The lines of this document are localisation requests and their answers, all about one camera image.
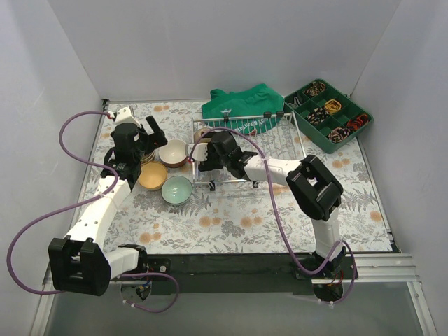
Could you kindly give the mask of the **dark brown patterned bowl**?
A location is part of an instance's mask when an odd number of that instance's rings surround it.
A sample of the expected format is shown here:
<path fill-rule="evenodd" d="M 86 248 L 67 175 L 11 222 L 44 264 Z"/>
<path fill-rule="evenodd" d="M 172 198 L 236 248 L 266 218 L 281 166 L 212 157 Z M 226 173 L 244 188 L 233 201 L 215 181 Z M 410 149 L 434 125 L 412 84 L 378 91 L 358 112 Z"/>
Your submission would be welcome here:
<path fill-rule="evenodd" d="M 145 165 L 149 162 L 154 161 L 155 159 L 155 151 L 151 151 L 150 153 L 143 154 L 141 158 L 141 165 Z"/>

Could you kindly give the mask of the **red floral bowl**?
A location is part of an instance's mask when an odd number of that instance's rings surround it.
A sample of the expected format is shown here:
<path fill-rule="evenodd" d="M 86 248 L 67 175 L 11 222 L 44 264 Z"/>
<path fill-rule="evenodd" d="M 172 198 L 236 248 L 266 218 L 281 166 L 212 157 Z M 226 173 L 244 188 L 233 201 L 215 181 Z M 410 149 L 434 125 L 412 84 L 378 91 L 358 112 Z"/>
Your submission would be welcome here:
<path fill-rule="evenodd" d="M 178 168 L 186 163 L 187 144 L 180 139 L 172 139 L 158 150 L 159 158 L 166 167 Z"/>

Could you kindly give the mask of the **beige bowl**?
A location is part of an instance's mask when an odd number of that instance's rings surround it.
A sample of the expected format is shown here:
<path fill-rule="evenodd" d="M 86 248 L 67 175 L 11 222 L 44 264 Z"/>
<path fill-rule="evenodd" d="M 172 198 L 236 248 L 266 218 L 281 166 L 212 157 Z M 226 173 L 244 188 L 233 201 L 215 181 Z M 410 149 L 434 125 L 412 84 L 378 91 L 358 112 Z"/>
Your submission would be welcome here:
<path fill-rule="evenodd" d="M 167 179 L 167 168 L 160 162 L 148 162 L 141 167 L 139 184 L 148 190 L 159 190 Z"/>
<path fill-rule="evenodd" d="M 193 135 L 193 140 L 194 142 L 199 142 L 199 143 L 208 143 L 210 142 L 213 134 L 212 133 L 208 133 L 205 136 L 203 136 L 204 133 L 208 132 L 209 128 L 208 127 L 203 127 L 199 130 L 197 130 L 194 135 Z"/>

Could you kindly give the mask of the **mint green dotted bowl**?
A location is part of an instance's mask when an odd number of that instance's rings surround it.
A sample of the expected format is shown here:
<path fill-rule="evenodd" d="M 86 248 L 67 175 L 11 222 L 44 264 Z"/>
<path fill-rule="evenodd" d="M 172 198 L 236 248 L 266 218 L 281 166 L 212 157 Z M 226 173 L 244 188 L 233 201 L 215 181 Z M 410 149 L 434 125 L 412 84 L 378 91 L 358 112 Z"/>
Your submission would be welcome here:
<path fill-rule="evenodd" d="M 193 193 L 193 185 L 184 176 L 168 178 L 161 189 L 162 198 L 171 205 L 181 205 L 188 201 Z"/>

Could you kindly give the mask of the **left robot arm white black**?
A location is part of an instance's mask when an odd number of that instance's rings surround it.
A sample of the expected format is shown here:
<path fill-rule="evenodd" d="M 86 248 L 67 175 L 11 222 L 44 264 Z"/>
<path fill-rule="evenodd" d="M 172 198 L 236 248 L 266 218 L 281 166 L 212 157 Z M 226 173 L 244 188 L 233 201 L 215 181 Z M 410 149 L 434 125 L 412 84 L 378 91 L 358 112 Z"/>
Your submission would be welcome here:
<path fill-rule="evenodd" d="M 140 280 L 149 271 L 144 247 L 125 244 L 105 253 L 104 240 L 141 174 L 143 156 L 166 145 L 167 138 L 151 115 L 146 117 L 151 133 L 130 112 L 108 117 L 116 123 L 111 133 L 114 145 L 99 164 L 94 197 L 84 204 L 77 224 L 48 247 L 53 286 L 58 291 L 101 296 L 110 280 L 126 273 Z"/>

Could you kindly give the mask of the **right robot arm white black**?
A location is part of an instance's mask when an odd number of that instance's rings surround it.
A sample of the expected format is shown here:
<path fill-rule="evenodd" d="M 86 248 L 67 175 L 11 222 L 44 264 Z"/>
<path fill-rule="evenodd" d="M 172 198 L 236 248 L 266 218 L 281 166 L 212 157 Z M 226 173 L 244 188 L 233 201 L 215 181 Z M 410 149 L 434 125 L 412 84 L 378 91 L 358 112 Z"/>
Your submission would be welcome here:
<path fill-rule="evenodd" d="M 210 144 L 215 148 L 220 163 L 235 177 L 247 181 L 266 181 L 276 224 L 293 262 L 302 273 L 311 276 L 320 274 L 325 278 L 335 277 L 342 270 L 342 261 L 335 254 L 340 244 L 339 230 L 333 227 L 344 189 L 328 168 L 314 155 L 302 160 L 280 160 L 268 158 L 262 148 L 246 135 L 226 127 L 208 129 L 202 136 L 212 133 Z M 275 201 L 273 185 L 288 186 L 300 209 L 313 223 L 327 225 L 333 232 L 330 249 L 320 257 L 316 269 L 308 270 L 297 259 L 281 224 Z"/>

